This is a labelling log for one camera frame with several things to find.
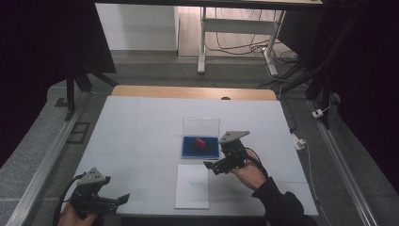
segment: table leg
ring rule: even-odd
[[[274,61],[273,61],[272,51],[273,51],[273,46],[274,46],[274,43],[276,41],[277,35],[279,33],[279,28],[281,26],[281,22],[282,22],[282,18],[284,16],[284,13],[285,13],[285,11],[282,11],[279,14],[279,17],[278,17],[278,19],[275,22],[275,26],[273,28],[273,32],[272,32],[272,34],[270,36],[269,44],[267,45],[267,48],[263,48],[263,55],[264,55],[264,58],[266,59],[267,68],[269,69],[271,76],[278,75],[277,70],[276,70],[276,66],[275,66]]]
[[[206,8],[201,8],[200,44],[199,44],[199,67],[198,74],[205,73],[205,29],[206,29]]]

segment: person's arm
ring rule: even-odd
[[[247,150],[248,154],[258,159],[256,154]],[[272,177],[264,178],[256,165],[247,160],[241,169],[232,169],[237,178],[255,192],[252,197],[258,198],[265,209],[265,218],[273,226],[313,226],[315,221],[304,215],[301,202],[291,192],[281,194]]]
[[[89,214],[86,218],[80,219],[75,209],[68,202],[59,217],[57,226],[90,226],[96,217],[96,214]]]

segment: metal stand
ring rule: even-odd
[[[89,67],[89,65],[83,64],[81,66],[77,66],[72,64],[68,70],[67,74],[67,102],[68,102],[68,110],[65,121],[69,121],[74,112],[74,83],[79,87],[82,92],[90,92],[92,85],[90,80],[88,79],[88,75],[85,72],[90,72],[97,78],[103,80],[106,84],[111,87],[115,87],[118,85],[117,82],[110,79],[103,73],[99,73],[93,68]]]
[[[206,32],[220,32],[220,33],[235,33],[235,34],[258,34],[270,35],[270,41],[267,48],[264,48],[263,55],[267,62],[267,67],[272,76],[278,75],[276,66],[273,62],[272,51],[276,37],[279,33],[282,18],[285,11],[282,11],[275,22],[265,21],[245,21],[245,20],[230,20],[206,18],[206,8],[201,8],[201,36],[199,44],[199,66],[198,74],[205,73],[205,33]]]

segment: white paper sheet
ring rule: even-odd
[[[177,209],[209,209],[208,169],[203,165],[178,165]]]

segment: blue base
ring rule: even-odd
[[[197,138],[205,141],[205,147],[203,150],[197,145]],[[182,157],[218,158],[218,145],[217,137],[184,137]]]

